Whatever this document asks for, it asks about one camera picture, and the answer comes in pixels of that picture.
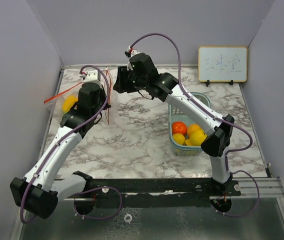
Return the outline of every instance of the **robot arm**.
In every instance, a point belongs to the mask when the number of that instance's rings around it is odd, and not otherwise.
[[[231,115],[223,117],[194,98],[199,105],[215,117],[212,118],[206,114],[185,96],[178,84],[178,80],[173,75],[167,72],[159,74],[150,56],[134,51],[135,54],[126,52],[126,56],[130,57],[129,67],[118,67],[114,90],[118,93],[133,93],[145,90],[152,98],[159,98],[162,102],[175,106],[193,119],[208,135],[201,147],[204,152],[210,155],[212,180],[215,181],[217,188],[222,192],[225,191],[227,184],[232,179],[230,172],[226,169],[224,155],[230,143],[232,127],[218,121],[216,118],[223,118],[231,123],[234,123],[234,118]]]
[[[99,81],[99,75],[96,72],[88,74],[79,90],[78,101],[64,114],[52,143],[23,179],[16,177],[11,182],[10,188],[17,206],[21,206],[23,195],[27,192],[27,186],[33,178],[24,208],[43,219],[52,214],[58,202],[83,191],[87,183],[87,175],[81,172],[75,172],[64,180],[54,181],[54,179],[70,152],[93,127],[96,118],[64,140],[60,140],[78,125],[94,116],[105,100],[106,94]],[[37,174],[44,161],[45,164]]]

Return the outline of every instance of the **plastic bag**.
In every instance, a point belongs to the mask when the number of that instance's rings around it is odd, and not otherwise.
[[[107,77],[108,83],[110,85],[110,98],[108,100],[108,104],[112,107],[106,109],[102,112],[103,114],[103,121],[108,125],[112,125],[115,122],[116,117],[116,105],[117,105],[117,94],[114,94],[112,91],[113,87],[113,79],[110,72],[107,70],[103,71]],[[44,101],[46,108],[54,114],[56,117],[62,117],[66,112],[69,111],[70,105],[75,103],[74,99],[78,99],[78,92],[84,83],[84,75],[78,80],[78,82],[70,82],[70,83],[62,83],[60,87],[60,93],[50,97],[49,99]],[[104,79],[101,79],[101,84],[104,85],[104,89],[106,90],[106,84]]]

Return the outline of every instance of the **small plastic part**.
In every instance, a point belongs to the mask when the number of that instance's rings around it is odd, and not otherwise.
[[[241,186],[239,184],[235,184],[234,185],[234,190],[238,191],[238,192],[241,191]]]
[[[108,193],[109,188],[108,188],[107,186],[105,186],[105,187],[106,187],[106,188],[102,188],[102,192],[106,194],[106,193]]]
[[[132,215],[126,213],[126,215],[124,216],[124,221],[130,224],[130,222],[132,221]]]

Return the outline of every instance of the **whiteboard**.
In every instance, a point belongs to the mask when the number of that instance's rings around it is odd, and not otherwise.
[[[198,49],[200,82],[245,82],[247,79],[247,47],[200,46]]]

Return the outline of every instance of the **glass surface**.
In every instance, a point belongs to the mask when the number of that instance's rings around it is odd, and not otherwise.
[[[243,213],[256,199],[234,199],[230,213]],[[93,216],[114,209],[96,209]],[[130,224],[124,222],[131,214]],[[110,220],[74,216],[73,201],[58,204],[46,220],[37,218],[22,230],[22,240],[284,240],[284,223],[275,198],[263,198],[250,215],[230,218],[212,208],[124,208]]]

